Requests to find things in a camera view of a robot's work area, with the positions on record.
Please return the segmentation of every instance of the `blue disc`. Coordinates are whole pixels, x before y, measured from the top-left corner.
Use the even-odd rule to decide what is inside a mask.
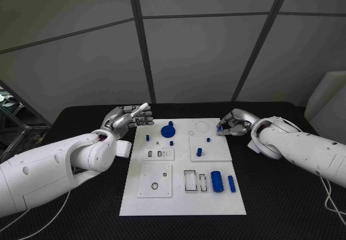
[[[166,137],[166,138],[172,138],[176,134],[176,129],[172,125],[168,125],[162,128],[161,130],[161,134]]]

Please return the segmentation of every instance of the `black tablecloth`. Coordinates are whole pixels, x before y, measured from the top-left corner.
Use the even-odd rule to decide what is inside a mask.
[[[67,108],[44,144],[99,129],[107,113],[117,106]],[[156,119],[223,118],[234,108],[250,111],[260,118],[283,117],[305,132],[316,134],[303,114],[289,102],[152,104]],[[125,140],[135,142],[135,137],[136,129],[132,129]],[[321,178],[285,158],[274,160],[257,154],[247,147],[250,140],[250,134],[227,137],[247,215],[120,216],[130,159],[117,157],[110,169],[71,191],[58,218],[35,238],[345,239],[346,227],[338,214],[325,208],[328,194]],[[332,187],[335,203],[341,210],[346,210],[346,189],[334,183]],[[0,233],[0,239],[18,239],[35,233],[55,216],[65,199],[67,195],[32,209]],[[2,218],[0,228],[19,215]]]

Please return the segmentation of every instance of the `wall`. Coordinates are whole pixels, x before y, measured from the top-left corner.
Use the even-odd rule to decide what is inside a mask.
[[[3,0],[0,85],[78,105],[289,101],[346,69],[346,1]]]

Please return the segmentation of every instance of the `robotic hand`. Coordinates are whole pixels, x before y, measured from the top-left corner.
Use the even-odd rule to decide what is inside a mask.
[[[251,131],[248,147],[273,159],[285,158],[310,173],[346,188],[346,145],[312,135],[282,117],[260,119],[234,109],[217,125],[221,135],[243,136]]]
[[[152,107],[117,107],[93,133],[38,147],[0,164],[0,217],[32,209],[104,172],[116,156],[129,158],[129,128],[153,125]],[[75,174],[73,167],[84,172]]]

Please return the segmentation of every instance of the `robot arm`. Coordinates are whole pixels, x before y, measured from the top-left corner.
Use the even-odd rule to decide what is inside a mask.
[[[221,130],[223,124],[231,129]],[[273,159],[285,158],[310,173],[346,188],[346,145],[302,132],[279,117],[260,119],[234,109],[220,124],[220,134],[241,136],[251,131],[248,147]]]
[[[153,125],[150,106],[117,107],[101,128],[35,148],[0,164],[0,217],[32,209],[104,172],[116,156],[129,158],[132,143],[120,140],[129,128]],[[74,174],[73,167],[86,171]]]

